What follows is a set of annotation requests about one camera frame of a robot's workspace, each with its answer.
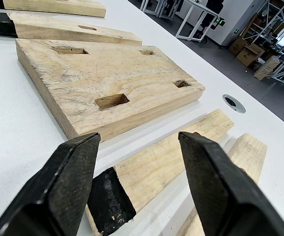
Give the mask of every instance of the wooden plank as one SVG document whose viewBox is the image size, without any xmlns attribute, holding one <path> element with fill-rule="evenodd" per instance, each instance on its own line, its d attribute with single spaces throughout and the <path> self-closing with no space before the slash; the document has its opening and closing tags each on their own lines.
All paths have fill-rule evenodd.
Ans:
<svg viewBox="0 0 284 236">
<path fill-rule="evenodd" d="M 153 46 L 16 39 L 18 58 L 68 138 L 107 140 L 199 99 L 204 87 Z"/>
<path fill-rule="evenodd" d="M 93 0 L 3 0 L 9 10 L 42 11 L 105 17 L 105 7 Z"/>
<path fill-rule="evenodd" d="M 228 156 L 236 166 L 243 169 L 255 183 L 258 183 L 266 151 L 267 145 L 246 133 L 237 139 Z M 204 235 L 197 210 L 193 209 L 177 236 Z"/>
<path fill-rule="evenodd" d="M 18 38 L 142 45 L 133 33 L 72 21 L 12 12 Z"/>
<path fill-rule="evenodd" d="M 256 18 L 258 17 L 258 14 L 255 14 L 251 20 L 249 21 L 249 23 L 247 24 L 246 28 L 244 29 L 244 31 L 241 34 L 241 37 L 244 39 L 246 37 L 246 34 L 248 33 L 248 31 L 250 30 L 252 24 L 255 22 Z"/>
<path fill-rule="evenodd" d="M 221 110 L 215 110 L 181 130 L 198 132 L 217 141 L 233 125 Z M 132 219 L 136 212 L 146 206 L 184 169 L 178 132 L 175 132 L 94 178 L 87 203 L 93 231 L 96 235 L 114 232 Z M 115 205 L 127 207 L 115 210 Z"/>
</svg>

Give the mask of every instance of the rectangular mortise hole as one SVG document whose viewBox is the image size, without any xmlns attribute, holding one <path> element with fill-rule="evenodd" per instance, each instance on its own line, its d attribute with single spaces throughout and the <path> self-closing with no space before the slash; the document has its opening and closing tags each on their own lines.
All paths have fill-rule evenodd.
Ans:
<svg viewBox="0 0 284 236">
<path fill-rule="evenodd" d="M 182 87 L 187 87 L 187 86 L 191 86 L 187 81 L 185 80 L 178 80 L 174 83 L 174 85 L 176 85 L 178 88 L 182 88 Z"/>
<path fill-rule="evenodd" d="M 53 48 L 59 54 L 88 54 L 83 48 Z"/>
<path fill-rule="evenodd" d="M 99 106 L 99 109 L 107 109 L 110 107 L 115 107 L 120 104 L 129 102 L 130 100 L 123 93 L 115 94 L 112 96 L 101 97 L 95 100 L 96 104 Z"/>
<path fill-rule="evenodd" d="M 97 30 L 96 28 L 89 27 L 89 26 L 78 25 L 78 27 L 80 27 L 80 28 L 82 28 L 82 29 L 86 29 L 86 30 Z"/>
</svg>

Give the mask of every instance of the wooden board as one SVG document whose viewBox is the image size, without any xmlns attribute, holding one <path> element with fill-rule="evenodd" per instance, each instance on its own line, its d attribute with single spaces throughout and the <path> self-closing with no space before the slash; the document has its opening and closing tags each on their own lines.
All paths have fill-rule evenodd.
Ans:
<svg viewBox="0 0 284 236">
<path fill-rule="evenodd" d="M 107 140 L 199 99 L 204 87 L 158 48 L 16 39 L 18 58 L 68 138 Z"/>
<path fill-rule="evenodd" d="M 233 126 L 233 122 L 221 110 L 215 110 L 181 130 L 198 132 L 217 141 Z M 87 209 L 93 231 L 96 235 L 108 235 L 121 227 L 184 169 L 178 132 L 175 132 L 94 178 Z M 114 178 L 110 178 L 108 173 L 111 172 L 115 175 Z M 104 195 L 102 192 L 108 189 L 106 186 L 112 186 L 113 189 L 109 189 Z M 113 198 L 112 193 L 120 191 L 119 189 L 123 193 L 120 196 L 115 194 Z M 115 211 L 114 199 L 119 201 L 119 206 L 127 206 L 125 210 Z M 116 220 L 109 224 L 108 221 L 113 216 L 116 216 Z"/>
<path fill-rule="evenodd" d="M 3 0 L 9 10 L 43 11 L 105 17 L 105 7 L 93 0 Z"/>
<path fill-rule="evenodd" d="M 267 145 L 251 134 L 244 134 L 237 139 L 228 156 L 236 166 L 242 168 L 255 183 L 258 183 L 266 151 Z M 177 236 L 204 235 L 197 210 L 193 209 Z"/>
<path fill-rule="evenodd" d="M 77 22 L 12 12 L 18 38 L 142 45 L 133 33 Z"/>
</svg>

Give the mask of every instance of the white table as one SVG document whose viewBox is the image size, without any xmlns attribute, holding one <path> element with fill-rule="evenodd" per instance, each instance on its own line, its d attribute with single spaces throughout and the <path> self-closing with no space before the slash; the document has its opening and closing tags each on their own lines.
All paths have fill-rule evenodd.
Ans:
<svg viewBox="0 0 284 236">
<path fill-rule="evenodd" d="M 181 39 L 187 39 L 188 41 L 193 40 L 193 41 L 201 42 L 201 41 L 204 39 L 204 37 L 205 37 L 206 33 L 208 32 L 208 30 L 211 28 L 211 26 L 212 26 L 212 24 L 214 23 L 215 19 L 218 17 L 218 14 L 216 14 L 214 11 L 210 10 L 210 9 L 207 8 L 206 6 L 202 5 L 201 3 L 196 3 L 196 2 L 193 1 L 193 0 L 185 0 L 185 1 L 187 1 L 188 3 L 190 3 L 190 4 L 191 4 L 191 7 L 190 7 L 190 9 L 189 9 L 189 11 L 188 11 L 188 13 L 187 13 L 185 19 L 184 19 L 183 22 L 181 23 L 181 26 L 180 26 L 179 30 L 177 31 L 175 37 L 176 37 L 176 38 L 181 38 Z M 201 16 L 199 17 L 198 22 L 196 23 L 195 27 L 194 27 L 193 30 L 191 31 L 190 35 L 189 35 L 188 37 L 182 36 L 182 35 L 180 35 L 180 33 L 181 33 L 183 27 L 185 26 L 185 24 L 186 24 L 186 22 L 187 22 L 189 16 L 191 15 L 191 12 L 192 12 L 193 8 L 195 8 L 195 7 L 201 9 L 201 10 L 203 11 L 203 13 L 202 13 Z M 193 36 L 194 36 L 195 33 L 197 32 L 197 30 L 198 30 L 198 28 L 200 27 L 202 21 L 204 20 L 204 18 L 206 17 L 206 15 L 207 15 L 208 13 L 214 16 L 214 18 L 213 18 L 213 20 L 211 21 L 209 27 L 207 27 L 207 28 L 204 30 L 204 33 L 203 33 L 203 35 L 201 36 L 201 38 L 193 38 Z"/>
<path fill-rule="evenodd" d="M 105 19 L 47 14 L 58 18 L 134 32 L 144 45 L 159 47 L 205 87 L 202 98 L 100 145 L 94 175 L 192 123 L 217 108 L 235 122 L 221 140 L 229 150 L 236 138 L 249 132 L 268 145 L 259 186 L 284 218 L 284 122 L 182 42 L 135 8 L 127 0 L 100 0 Z M 228 107 L 223 94 L 237 98 L 245 107 L 240 114 Z M 0 37 L 0 215 L 24 183 L 38 171 L 66 137 L 49 112 L 33 82 L 17 59 L 13 38 Z M 182 173 L 134 221 L 114 235 L 174 236 L 193 207 L 185 173 Z M 88 236 L 83 218 L 79 235 Z"/>
</svg>

